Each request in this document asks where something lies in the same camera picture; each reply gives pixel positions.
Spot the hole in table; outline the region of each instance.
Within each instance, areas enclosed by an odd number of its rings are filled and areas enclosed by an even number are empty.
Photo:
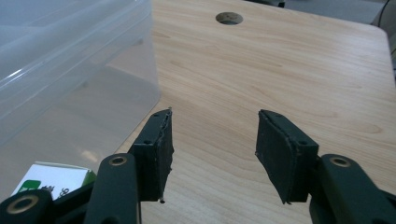
[[[216,21],[224,25],[237,25],[243,20],[244,18],[235,12],[221,12],[216,16]]]

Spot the clear plastic bin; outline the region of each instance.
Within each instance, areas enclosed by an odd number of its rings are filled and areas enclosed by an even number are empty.
[[[0,0],[0,200],[35,161],[97,170],[160,97],[146,0]]]

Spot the wooden table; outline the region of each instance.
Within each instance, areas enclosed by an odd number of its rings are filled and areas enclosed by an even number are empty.
[[[218,13],[239,13],[223,25]],[[357,161],[396,194],[396,90],[379,29],[237,0],[153,1],[162,98],[172,106],[173,172],[145,223],[311,223],[282,204],[254,155],[258,111],[273,110]],[[120,147],[128,150],[142,124]]]

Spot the transparent plastic container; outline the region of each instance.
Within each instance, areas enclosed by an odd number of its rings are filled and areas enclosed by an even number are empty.
[[[0,200],[35,161],[96,170],[160,97],[146,0],[0,0]]]

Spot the green label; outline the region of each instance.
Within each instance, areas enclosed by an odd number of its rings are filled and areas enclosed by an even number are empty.
[[[29,189],[38,189],[38,187],[40,187],[40,184],[41,181],[39,180],[26,180],[25,182],[23,182],[18,192],[24,192]]]

